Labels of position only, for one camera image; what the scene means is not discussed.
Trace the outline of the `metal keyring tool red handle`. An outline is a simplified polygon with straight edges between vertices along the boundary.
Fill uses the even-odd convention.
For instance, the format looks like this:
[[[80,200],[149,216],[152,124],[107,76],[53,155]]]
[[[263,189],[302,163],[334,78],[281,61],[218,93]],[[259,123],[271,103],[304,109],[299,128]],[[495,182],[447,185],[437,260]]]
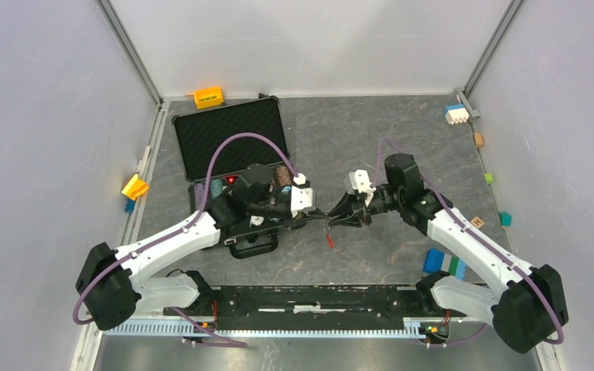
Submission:
[[[326,238],[328,247],[329,247],[329,249],[332,250],[334,248],[334,242],[333,242],[333,238],[331,237],[332,227],[329,225],[329,217],[328,216],[323,217],[323,231],[325,233],[325,238]]]

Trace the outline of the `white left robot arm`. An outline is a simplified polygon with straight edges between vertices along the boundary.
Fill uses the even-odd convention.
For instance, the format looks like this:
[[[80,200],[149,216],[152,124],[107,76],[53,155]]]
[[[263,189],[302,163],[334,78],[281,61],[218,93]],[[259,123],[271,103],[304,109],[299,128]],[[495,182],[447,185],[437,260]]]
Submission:
[[[304,174],[281,180],[274,168],[250,165],[218,196],[207,197],[202,208],[177,224],[117,248],[105,242],[92,247],[75,284],[79,300],[73,320],[108,331],[133,315],[164,308],[186,308],[202,315],[212,305],[212,294],[198,272],[176,278],[157,273],[199,250],[291,223],[312,205],[312,189]]]

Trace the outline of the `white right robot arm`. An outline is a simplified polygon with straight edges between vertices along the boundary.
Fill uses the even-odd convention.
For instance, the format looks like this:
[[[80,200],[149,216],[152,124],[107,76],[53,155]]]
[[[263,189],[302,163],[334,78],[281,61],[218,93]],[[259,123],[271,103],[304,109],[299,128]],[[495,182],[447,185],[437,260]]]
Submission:
[[[561,275],[550,265],[535,267],[490,239],[451,201],[429,184],[410,154],[384,160],[387,181],[371,185],[365,171],[351,172],[347,191],[328,213],[329,226],[370,225],[377,214],[396,212],[402,221],[446,247],[484,284],[436,271],[421,279],[415,303],[425,315],[457,311],[490,326],[515,352],[541,342],[563,343],[568,309]]]

